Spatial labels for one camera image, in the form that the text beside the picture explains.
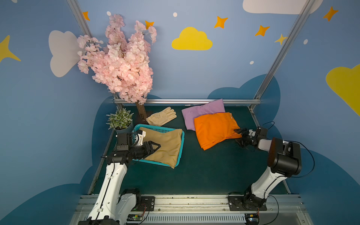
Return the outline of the beige pants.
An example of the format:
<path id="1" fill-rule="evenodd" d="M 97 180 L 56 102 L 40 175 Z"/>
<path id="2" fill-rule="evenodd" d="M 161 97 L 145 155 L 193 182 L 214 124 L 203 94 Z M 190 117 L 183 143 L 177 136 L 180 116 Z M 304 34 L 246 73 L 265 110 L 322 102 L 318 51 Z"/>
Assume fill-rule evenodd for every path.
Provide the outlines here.
<path id="1" fill-rule="evenodd" d="M 161 145 L 158 150 L 144 160 L 161 163 L 174 169 L 182 146 L 182 130 L 175 129 L 166 133 L 160 133 L 146 127 L 141 127 L 139 130 L 146 132 L 143 139 L 145 142 L 152 141 Z"/>

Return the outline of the teal plastic basket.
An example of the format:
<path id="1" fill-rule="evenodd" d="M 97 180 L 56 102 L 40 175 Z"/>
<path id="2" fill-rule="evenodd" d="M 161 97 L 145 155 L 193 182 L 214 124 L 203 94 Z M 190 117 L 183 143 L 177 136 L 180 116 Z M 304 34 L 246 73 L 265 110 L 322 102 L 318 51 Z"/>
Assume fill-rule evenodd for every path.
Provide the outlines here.
<path id="1" fill-rule="evenodd" d="M 168 127 L 159 127 L 159 126 L 138 124 L 138 125 L 136 125 L 136 126 L 134 127 L 133 131 L 134 131 L 134 132 L 137 132 L 138 134 L 141 135 L 142 132 L 143 132 L 143 131 L 139 130 L 141 127 L 149 128 L 149 129 L 158 131 L 158 132 L 160 132 L 160 133 L 166 133 L 166 132 L 175 130 L 175 128 L 168 128 Z M 183 144 L 184 144 L 184 137 L 185 137 L 185 133 L 182 131 L 181 150 L 180 150 L 180 153 L 179 153 L 179 156 L 178 156 L 178 162 L 177 162 L 176 167 L 179 165 L 180 159 L 181 159 L 181 156 L 182 156 L 182 150 L 183 150 Z M 164 165 L 164 164 L 161 164 L 161 163 L 146 161 L 146 160 L 144 160 L 144 159 L 141 159 L 140 161 L 141 161 L 141 162 L 144 162 L 144 163 L 150 163 L 150 164 L 155 164 L 155 165 L 159 165 L 159 166 L 169 167 L 169 166 Z"/>

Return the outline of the orange pants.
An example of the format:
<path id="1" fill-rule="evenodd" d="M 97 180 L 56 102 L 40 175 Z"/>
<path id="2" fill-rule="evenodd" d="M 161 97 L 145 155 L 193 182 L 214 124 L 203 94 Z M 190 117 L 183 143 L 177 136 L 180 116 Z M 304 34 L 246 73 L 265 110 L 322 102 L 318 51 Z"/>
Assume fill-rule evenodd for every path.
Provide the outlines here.
<path id="1" fill-rule="evenodd" d="M 194 126 L 204 151 L 224 140 L 242 138 L 242 134 L 235 132 L 240 127 L 230 112 L 202 115 L 194 119 Z"/>

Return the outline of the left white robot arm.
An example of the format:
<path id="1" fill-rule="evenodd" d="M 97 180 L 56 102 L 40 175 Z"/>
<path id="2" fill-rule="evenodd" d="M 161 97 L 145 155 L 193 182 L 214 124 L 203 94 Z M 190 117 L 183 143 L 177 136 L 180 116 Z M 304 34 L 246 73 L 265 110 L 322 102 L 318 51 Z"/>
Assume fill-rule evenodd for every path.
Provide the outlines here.
<path id="1" fill-rule="evenodd" d="M 154 211 L 155 197 L 143 197 L 137 188 L 119 193 L 129 163 L 133 159 L 144 159 L 161 147 L 154 141 L 145 141 L 147 134 L 142 130 L 117 134 L 114 149 L 105 157 L 106 175 L 99 195 L 88 217 L 78 224 L 125 225 L 129 220 L 137 221 L 130 215 L 135 211 L 142 212 L 142 218 L 138 221 L 141 224 Z"/>

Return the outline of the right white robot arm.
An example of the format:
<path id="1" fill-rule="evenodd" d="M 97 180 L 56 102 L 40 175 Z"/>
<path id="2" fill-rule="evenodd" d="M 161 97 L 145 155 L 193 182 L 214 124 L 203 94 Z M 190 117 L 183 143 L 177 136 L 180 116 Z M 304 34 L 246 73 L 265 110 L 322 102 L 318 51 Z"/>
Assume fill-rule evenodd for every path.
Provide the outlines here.
<path id="1" fill-rule="evenodd" d="M 302 170 L 301 148 L 298 143 L 279 138 L 267 139 L 268 129 L 258 127 L 241 129 L 242 137 L 237 143 L 242 147 L 248 145 L 268 152 L 267 167 L 262 176 L 251 184 L 241 200 L 246 210 L 261 208 L 270 192 L 282 181 L 297 175 Z"/>

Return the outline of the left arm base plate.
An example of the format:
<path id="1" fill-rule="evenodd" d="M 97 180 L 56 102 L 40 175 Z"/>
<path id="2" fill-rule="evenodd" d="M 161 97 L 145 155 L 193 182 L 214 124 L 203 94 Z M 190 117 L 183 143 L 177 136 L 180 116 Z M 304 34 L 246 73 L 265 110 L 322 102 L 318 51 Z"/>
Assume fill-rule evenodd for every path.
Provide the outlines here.
<path id="1" fill-rule="evenodd" d="M 134 212 L 153 212 L 155 207 L 155 196 L 141 196 L 140 202 L 133 209 Z"/>

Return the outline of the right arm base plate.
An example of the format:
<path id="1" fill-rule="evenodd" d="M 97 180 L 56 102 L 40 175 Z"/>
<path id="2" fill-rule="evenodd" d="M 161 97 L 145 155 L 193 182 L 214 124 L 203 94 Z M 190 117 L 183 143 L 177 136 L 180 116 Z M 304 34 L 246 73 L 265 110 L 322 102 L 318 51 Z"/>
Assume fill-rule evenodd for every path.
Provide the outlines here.
<path id="1" fill-rule="evenodd" d="M 230 211 L 267 211 L 266 200 L 254 195 L 229 195 L 227 199 Z"/>

